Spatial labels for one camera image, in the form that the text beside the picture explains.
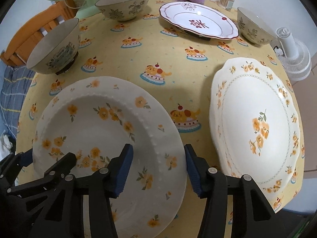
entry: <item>yellow tablecloth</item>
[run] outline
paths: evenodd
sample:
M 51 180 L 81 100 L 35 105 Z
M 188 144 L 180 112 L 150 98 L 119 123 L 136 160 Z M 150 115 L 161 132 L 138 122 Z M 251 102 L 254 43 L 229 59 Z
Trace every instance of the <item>yellow tablecloth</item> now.
M 164 28 L 173 27 L 159 17 L 162 1 L 170 2 L 171 0 L 150 0 L 146 9 L 136 19 L 123 23 L 122 26 L 116 26 L 119 24 L 117 21 L 104 20 L 102 14 L 80 22 L 81 40 L 87 39 L 87 43 L 83 45 L 87 46 L 79 49 L 79 56 L 70 70 L 59 76 L 54 74 L 36 74 L 34 76 L 20 115 L 17 152 L 27 151 L 32 147 L 37 121 L 58 91 L 88 77 L 113 76 L 142 87 L 154 96 L 168 112 L 177 110 L 178 104 L 193 112 L 200 110 L 197 119 L 201 128 L 194 132 L 181 133 L 181 138 L 184 144 L 191 143 L 198 156 L 204 157 L 210 166 L 219 165 L 208 124 L 210 87 L 215 72 L 230 58 L 249 57 L 262 61 L 270 67 L 284 85 L 287 85 L 287 75 L 270 45 L 256 47 L 233 39 L 225 41 L 228 46 L 226 47 L 224 44 L 219 44 L 218 39 L 204 40 L 179 31 L 176 32 L 176 35 L 169 36 L 168 34 L 175 33 L 171 29 L 165 29 L 165 32 L 162 33 Z M 237 21 L 236 10 L 228 12 L 218 7 L 215 2 L 208 0 L 206 5 L 218 9 L 227 17 Z M 143 16 L 146 14 L 153 14 L 153 16 Z M 125 39 L 136 39 L 135 44 L 138 46 L 123 49 L 121 46 L 126 43 L 123 41 Z M 227 51 L 221 49 L 221 46 L 226 47 Z M 199 50 L 208 60 L 189 60 L 185 51 L 187 48 Z M 155 66 L 156 64 L 159 64 L 159 69 L 161 69 L 159 73 L 164 78 L 165 85 L 155 85 L 140 77 L 146 72 L 148 65 Z M 291 96 L 299 115 L 294 93 L 291 93 Z M 282 203 L 280 209 L 299 192 L 302 185 L 304 139 L 300 115 L 298 120 L 301 128 L 300 148 L 302 153 L 296 164 L 296 182 L 294 184 L 290 182 L 279 195 Z M 24 168 L 18 176 L 19 183 L 34 180 L 33 173 L 32 164 Z M 204 207 L 205 200 L 197 197 L 188 181 L 184 201 L 178 215 L 158 237 L 197 237 Z M 229 196 L 225 237 L 230 237 L 231 218 L 232 197 Z

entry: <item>white plate with red rim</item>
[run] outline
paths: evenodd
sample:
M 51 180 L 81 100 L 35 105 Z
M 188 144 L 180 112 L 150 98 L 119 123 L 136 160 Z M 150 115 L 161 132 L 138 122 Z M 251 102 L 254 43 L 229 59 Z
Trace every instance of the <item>white plate with red rim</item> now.
M 234 39 L 239 36 L 232 20 L 202 4 L 171 2 L 161 6 L 159 12 L 171 24 L 199 36 L 217 39 Z
M 251 175 L 268 200 L 276 198 L 300 154 L 291 94 L 269 67 L 240 57 L 216 72 L 210 96 L 210 132 L 221 170 Z
M 186 188 L 182 140 L 169 114 L 148 92 L 114 77 L 90 77 L 64 88 L 43 111 L 33 142 L 34 170 L 68 152 L 71 174 L 107 167 L 126 143 L 134 158 L 123 192 L 111 200 L 119 238 L 156 237 L 174 219 Z M 84 204 L 84 215 L 88 209 Z M 84 225 L 89 233 L 89 224 Z

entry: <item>silver rivet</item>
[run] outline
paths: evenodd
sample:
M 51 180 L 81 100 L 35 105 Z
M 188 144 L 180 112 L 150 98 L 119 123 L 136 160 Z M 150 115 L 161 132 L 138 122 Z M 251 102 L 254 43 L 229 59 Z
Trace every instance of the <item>silver rivet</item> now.
M 210 168 L 208 168 L 208 172 L 211 173 L 211 174 L 216 174 L 217 173 L 217 169 L 214 168 L 214 167 L 210 167 Z
M 106 173 L 109 172 L 109 169 L 106 168 L 106 167 L 103 167 L 103 168 L 99 169 L 99 172 L 100 172 L 101 174 L 106 174 Z
M 71 181 L 73 179 L 73 176 L 72 175 L 67 175 L 65 177 L 65 181 Z
M 252 177 L 250 175 L 244 175 L 243 179 L 245 179 L 246 181 L 251 181 Z

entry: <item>orange wooden chair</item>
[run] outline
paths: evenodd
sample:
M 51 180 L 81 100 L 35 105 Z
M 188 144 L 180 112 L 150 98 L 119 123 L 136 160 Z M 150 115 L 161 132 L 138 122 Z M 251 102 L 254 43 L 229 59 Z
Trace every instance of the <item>orange wooden chair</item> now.
M 75 7 L 73 0 L 67 0 L 66 2 L 68 5 Z M 1 60 L 9 66 L 25 65 L 35 46 L 44 37 L 40 28 L 50 32 L 59 24 L 57 17 L 61 16 L 64 20 L 69 20 L 75 17 L 76 11 L 67 7 L 64 1 L 60 1 L 35 15 L 13 36 L 7 50 L 1 53 Z

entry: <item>brown rim line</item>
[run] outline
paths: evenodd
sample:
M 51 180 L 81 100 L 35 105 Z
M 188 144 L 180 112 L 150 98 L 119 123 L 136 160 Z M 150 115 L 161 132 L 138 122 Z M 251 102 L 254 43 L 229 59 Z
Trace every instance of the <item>brown rim line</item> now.
M 221 40 L 232 40 L 232 39 L 235 39 L 235 38 L 239 37 L 239 31 L 238 31 L 238 35 L 235 36 L 235 37 L 232 37 L 232 38 L 221 38 L 221 37 L 219 37 L 219 36 L 203 35 L 203 34 L 201 34 L 201 33 L 198 33 L 198 32 L 196 32 L 196 31 L 194 31 L 194 30 L 191 30 L 191 29 L 188 29 L 188 28 L 184 28 L 184 27 L 182 27 L 182 26 L 180 26 L 180 25 L 178 25 L 178 24 L 175 24 L 175 23 L 171 22 L 170 20 L 168 20 L 167 18 L 165 18 L 165 17 L 161 14 L 161 8 L 162 8 L 164 5 L 166 5 L 166 4 L 163 4 L 163 5 L 159 8 L 159 10 L 158 10 L 158 11 L 159 11 L 159 14 L 160 14 L 160 16 L 161 16 L 164 20 L 168 21 L 169 23 L 171 23 L 171 24 L 174 25 L 174 26 L 177 26 L 177 27 L 179 27 L 179 28 L 181 28 L 181 29 L 185 29 L 185 30 L 187 30 L 187 31 L 189 31 L 189 32 L 191 32 L 191 33 L 194 33 L 194 34 L 197 34 L 198 36 L 203 36 L 203 37 L 216 38 L 216 39 L 221 39 Z

